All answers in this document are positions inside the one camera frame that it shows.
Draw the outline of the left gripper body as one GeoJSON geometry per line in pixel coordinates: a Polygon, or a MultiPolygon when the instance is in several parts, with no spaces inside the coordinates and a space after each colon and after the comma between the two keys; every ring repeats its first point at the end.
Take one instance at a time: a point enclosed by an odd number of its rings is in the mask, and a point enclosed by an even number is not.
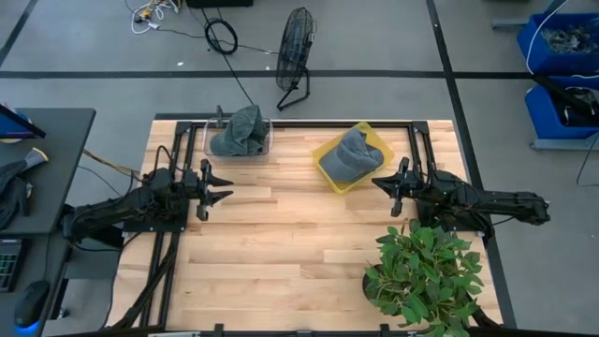
{"type": "Polygon", "coordinates": [[[183,172],[183,184],[185,196],[188,199],[198,199],[196,217],[200,221],[207,221],[209,213],[207,211],[209,201],[209,190],[207,185],[207,173],[210,168],[210,163],[207,159],[202,159],[200,162],[201,176],[198,176],[191,168],[187,168],[183,172]]]}

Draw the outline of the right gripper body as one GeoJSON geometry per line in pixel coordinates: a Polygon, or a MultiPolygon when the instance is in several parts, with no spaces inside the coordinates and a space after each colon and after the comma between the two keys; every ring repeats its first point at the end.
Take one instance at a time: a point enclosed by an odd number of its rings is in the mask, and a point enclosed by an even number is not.
{"type": "Polygon", "coordinates": [[[411,198],[417,189],[424,186],[422,179],[413,170],[409,169],[409,163],[410,160],[403,157],[398,167],[397,172],[400,174],[400,182],[397,185],[400,189],[400,195],[397,198],[392,198],[392,217],[398,217],[402,213],[403,198],[411,198]]]}

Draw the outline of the grey baseball cap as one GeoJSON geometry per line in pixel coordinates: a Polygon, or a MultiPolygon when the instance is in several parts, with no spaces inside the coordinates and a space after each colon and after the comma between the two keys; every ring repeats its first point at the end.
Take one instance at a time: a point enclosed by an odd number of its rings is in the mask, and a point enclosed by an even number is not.
{"type": "Polygon", "coordinates": [[[366,142],[367,134],[352,128],[320,160],[320,167],[335,183],[354,183],[384,163],[381,150],[366,142]]]}
{"type": "Polygon", "coordinates": [[[222,133],[212,138],[211,151],[219,156],[263,155],[269,129],[258,105],[245,107],[230,117],[222,133]]]}

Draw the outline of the clear plastic bin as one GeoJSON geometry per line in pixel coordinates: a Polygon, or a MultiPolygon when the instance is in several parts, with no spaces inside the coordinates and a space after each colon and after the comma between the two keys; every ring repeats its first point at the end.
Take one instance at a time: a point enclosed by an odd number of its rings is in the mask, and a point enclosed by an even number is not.
{"type": "Polygon", "coordinates": [[[228,118],[211,118],[206,121],[203,126],[202,133],[202,151],[206,158],[213,163],[223,165],[233,164],[250,164],[250,165],[265,165],[269,162],[270,150],[273,147],[274,141],[274,129],[271,119],[264,118],[263,122],[266,124],[267,131],[264,139],[262,151],[257,155],[250,156],[223,156],[215,154],[212,151],[212,140],[221,135],[226,131],[228,125],[228,118]]]}

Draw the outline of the yellow plastic tray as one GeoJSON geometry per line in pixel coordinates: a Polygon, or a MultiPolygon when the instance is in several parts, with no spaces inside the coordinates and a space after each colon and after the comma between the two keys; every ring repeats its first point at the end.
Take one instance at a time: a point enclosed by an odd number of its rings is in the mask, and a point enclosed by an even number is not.
{"type": "Polygon", "coordinates": [[[394,159],[395,154],[394,154],[393,150],[375,132],[375,130],[371,127],[370,124],[368,124],[366,122],[359,122],[359,123],[353,125],[352,127],[350,127],[349,129],[347,129],[346,131],[344,131],[341,135],[336,136],[335,138],[328,140],[323,145],[317,147],[315,150],[313,150],[312,156],[313,156],[313,162],[314,162],[317,170],[323,175],[325,181],[331,186],[331,188],[333,189],[333,191],[336,194],[343,195],[343,194],[349,192],[351,189],[355,188],[358,184],[370,179],[375,172],[381,170],[385,165],[389,164],[394,159]],[[326,153],[328,153],[333,147],[335,147],[340,142],[340,140],[342,139],[344,134],[346,132],[350,131],[352,128],[356,128],[360,132],[367,134],[366,142],[369,145],[382,151],[384,158],[385,158],[384,163],[377,170],[365,175],[364,177],[362,177],[361,179],[359,179],[358,181],[356,181],[354,183],[335,183],[334,181],[332,181],[329,178],[329,176],[325,173],[325,171],[320,167],[319,160],[326,153]]]}

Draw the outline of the green leafy plant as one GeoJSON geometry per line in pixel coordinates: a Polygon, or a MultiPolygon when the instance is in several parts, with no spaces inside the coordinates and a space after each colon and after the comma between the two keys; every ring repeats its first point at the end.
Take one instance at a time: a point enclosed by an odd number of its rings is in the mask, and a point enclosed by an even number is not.
{"type": "Polygon", "coordinates": [[[381,274],[378,306],[408,327],[426,322],[426,337],[470,337],[470,317],[484,287],[480,254],[471,243],[440,227],[411,219],[376,239],[381,274]]]}

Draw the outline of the black plant pot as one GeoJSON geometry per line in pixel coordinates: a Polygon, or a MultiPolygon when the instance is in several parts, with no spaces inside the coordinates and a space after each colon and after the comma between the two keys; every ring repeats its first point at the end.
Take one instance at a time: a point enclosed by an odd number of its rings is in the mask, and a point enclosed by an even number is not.
{"type": "Polygon", "coordinates": [[[368,267],[362,278],[362,292],[368,302],[373,306],[378,306],[378,290],[380,287],[381,264],[368,267]]]}

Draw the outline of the black desk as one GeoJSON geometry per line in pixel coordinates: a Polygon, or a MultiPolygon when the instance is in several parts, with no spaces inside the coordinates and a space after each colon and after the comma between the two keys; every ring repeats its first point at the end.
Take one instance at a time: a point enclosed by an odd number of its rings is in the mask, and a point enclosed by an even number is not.
{"type": "Polygon", "coordinates": [[[0,230],[0,236],[49,234],[56,228],[95,118],[91,108],[29,108],[20,112],[46,137],[0,143],[0,166],[23,158],[34,147],[49,161],[24,172],[23,179],[33,186],[32,196],[27,199],[29,214],[16,215],[0,230]]]}

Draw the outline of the blue storage tub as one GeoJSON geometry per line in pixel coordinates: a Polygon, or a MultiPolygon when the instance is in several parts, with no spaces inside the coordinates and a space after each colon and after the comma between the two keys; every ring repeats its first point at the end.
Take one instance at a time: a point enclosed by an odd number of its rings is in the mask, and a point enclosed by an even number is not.
{"type": "Polygon", "coordinates": [[[525,103],[539,139],[585,139],[599,132],[599,77],[549,77],[587,106],[581,110],[561,95],[537,84],[525,96],[525,103]]]}
{"type": "Polygon", "coordinates": [[[517,42],[533,73],[582,74],[599,71],[599,12],[534,14],[519,32],[517,42]],[[570,33],[581,28],[591,39],[587,51],[553,51],[543,34],[547,30],[570,33]]]}

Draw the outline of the dark low desk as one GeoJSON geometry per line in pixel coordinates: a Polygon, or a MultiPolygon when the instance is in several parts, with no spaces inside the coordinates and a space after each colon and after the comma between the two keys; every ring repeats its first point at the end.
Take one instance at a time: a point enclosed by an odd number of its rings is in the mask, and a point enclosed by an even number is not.
{"type": "Polygon", "coordinates": [[[58,232],[34,237],[29,241],[13,291],[0,293],[0,337],[41,337],[52,314],[68,252],[68,241],[58,232]],[[39,280],[47,281],[50,289],[38,324],[33,330],[20,330],[14,324],[14,309],[24,298],[25,289],[39,280]]]}

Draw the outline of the black floor box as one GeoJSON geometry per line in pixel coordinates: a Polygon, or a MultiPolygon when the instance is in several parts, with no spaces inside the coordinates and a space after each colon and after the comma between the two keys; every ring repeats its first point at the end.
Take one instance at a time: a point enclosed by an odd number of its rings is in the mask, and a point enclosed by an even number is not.
{"type": "Polygon", "coordinates": [[[251,7],[254,0],[185,0],[190,8],[203,7],[251,7]]]}

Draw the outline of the grey cloth bundle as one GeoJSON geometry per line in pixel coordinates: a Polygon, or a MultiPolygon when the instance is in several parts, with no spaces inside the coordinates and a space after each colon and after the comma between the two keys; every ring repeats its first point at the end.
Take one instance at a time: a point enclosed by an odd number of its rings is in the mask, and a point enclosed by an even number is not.
{"type": "Polygon", "coordinates": [[[33,148],[24,159],[0,167],[0,230],[6,229],[17,214],[29,214],[27,199],[33,186],[21,174],[48,161],[45,153],[33,148]]]}

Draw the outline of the blue-screened monitor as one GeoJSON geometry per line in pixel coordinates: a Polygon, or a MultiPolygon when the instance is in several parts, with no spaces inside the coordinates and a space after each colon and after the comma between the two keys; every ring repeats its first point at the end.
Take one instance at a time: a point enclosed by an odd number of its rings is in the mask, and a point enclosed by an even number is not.
{"type": "Polygon", "coordinates": [[[46,133],[29,118],[0,104],[0,139],[44,139],[46,133]]]}

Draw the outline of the black keyboard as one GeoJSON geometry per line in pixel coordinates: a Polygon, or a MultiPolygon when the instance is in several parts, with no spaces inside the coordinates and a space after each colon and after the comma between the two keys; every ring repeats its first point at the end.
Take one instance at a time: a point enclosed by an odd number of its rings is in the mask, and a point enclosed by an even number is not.
{"type": "Polygon", "coordinates": [[[0,239],[0,293],[11,292],[24,260],[23,240],[0,239]]]}

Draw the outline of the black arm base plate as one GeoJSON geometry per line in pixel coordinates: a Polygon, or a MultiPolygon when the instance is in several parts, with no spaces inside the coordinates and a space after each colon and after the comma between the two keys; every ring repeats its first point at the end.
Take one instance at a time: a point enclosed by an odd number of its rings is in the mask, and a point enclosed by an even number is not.
{"type": "Polygon", "coordinates": [[[125,220],[125,232],[182,232],[186,230],[187,215],[178,214],[168,219],[144,218],[141,220],[125,220]]]}

